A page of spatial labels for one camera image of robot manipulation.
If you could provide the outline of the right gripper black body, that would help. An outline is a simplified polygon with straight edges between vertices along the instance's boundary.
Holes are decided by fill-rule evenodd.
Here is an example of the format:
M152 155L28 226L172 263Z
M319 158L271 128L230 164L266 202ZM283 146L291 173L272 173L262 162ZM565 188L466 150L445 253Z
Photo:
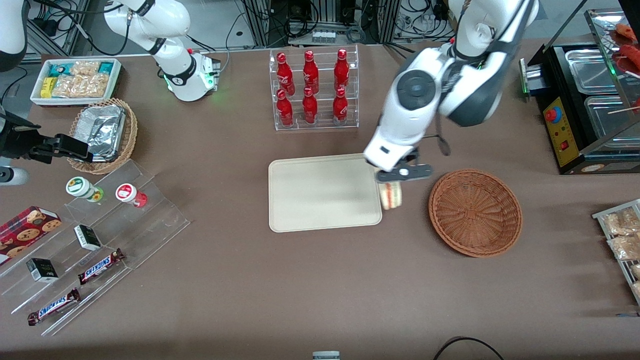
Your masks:
M43 136L40 125L12 112L1 114L0 150L4 158L33 160L51 164L60 142L57 136Z

